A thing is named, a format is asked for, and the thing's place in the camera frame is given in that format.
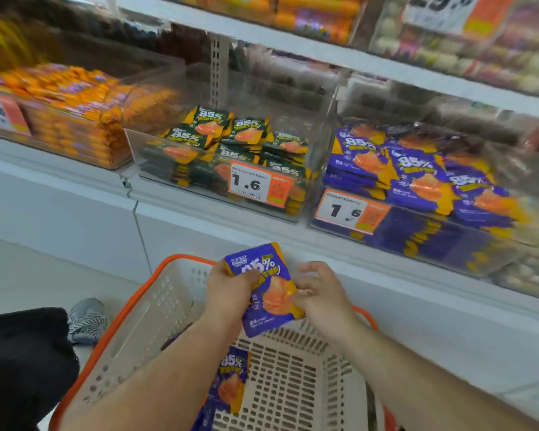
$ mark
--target left hand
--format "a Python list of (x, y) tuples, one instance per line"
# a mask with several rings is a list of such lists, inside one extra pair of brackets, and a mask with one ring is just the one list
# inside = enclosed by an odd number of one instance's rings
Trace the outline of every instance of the left hand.
[(207, 321), (229, 342), (237, 339), (241, 332), (241, 317), (248, 308), (252, 284), (257, 282), (257, 269), (230, 277), (223, 260), (218, 261), (208, 275), (206, 310), (202, 319)]

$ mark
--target shelf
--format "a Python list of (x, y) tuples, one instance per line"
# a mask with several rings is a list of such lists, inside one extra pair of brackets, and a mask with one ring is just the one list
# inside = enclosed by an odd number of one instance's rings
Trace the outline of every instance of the shelf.
[(144, 13), (165, 21), (201, 28), (211, 33), (258, 43), (276, 50), (539, 118), (539, 98), (534, 96), (403, 64), (360, 50), (316, 41), (170, 1), (116, 0), (116, 3), (118, 8)]
[(135, 171), (133, 164), (110, 171), (2, 138), (0, 160), (121, 195), (129, 191), (124, 179)]
[[(176, 236), (176, 252), (215, 258), (219, 257), (219, 247), (208, 243), (208, 239), (223, 241), (226, 253), (277, 241), (287, 248), (285, 251), (292, 254), (295, 261), (324, 260), (346, 277), (367, 280), (515, 328), (539, 323), (537, 298), (310, 229), (308, 218), (293, 224), (137, 175), (129, 182), (132, 187), (130, 197), (140, 202), (137, 215), (143, 212), (188, 230), (187, 236), (182, 231)], [(148, 242), (145, 244), (152, 269), (172, 251), (167, 240), (160, 245), (168, 249), (156, 249), (155, 253), (155, 247)], [(526, 318), (527, 323), (517, 315)]]

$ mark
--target price tag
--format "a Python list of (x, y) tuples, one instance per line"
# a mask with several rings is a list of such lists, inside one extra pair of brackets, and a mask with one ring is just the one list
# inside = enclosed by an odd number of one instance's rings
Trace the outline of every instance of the price tag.
[(485, 39), (515, 0), (409, 0), (402, 20), (439, 33)]
[(284, 208), (294, 179), (242, 162), (231, 162), (228, 191), (270, 206)]
[(314, 217), (362, 233), (373, 234), (390, 206), (345, 192), (326, 189)]
[(0, 129), (30, 135), (18, 103), (12, 98), (0, 95)]

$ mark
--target shoe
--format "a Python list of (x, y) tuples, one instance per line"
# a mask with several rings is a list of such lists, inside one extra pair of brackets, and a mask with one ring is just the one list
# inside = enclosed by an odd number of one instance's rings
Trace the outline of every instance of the shoe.
[(80, 301), (70, 310), (68, 325), (68, 340), (73, 345), (96, 345), (108, 328), (104, 305), (95, 298)]

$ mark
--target floor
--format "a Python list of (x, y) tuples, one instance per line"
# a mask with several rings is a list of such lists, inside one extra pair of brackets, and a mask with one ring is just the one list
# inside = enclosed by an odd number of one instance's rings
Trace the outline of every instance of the floor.
[[(0, 240), (0, 313), (63, 307), (88, 297), (102, 301), (111, 319), (139, 284)], [(76, 349), (83, 367), (90, 348)], [(50, 415), (39, 424), (48, 429)]]

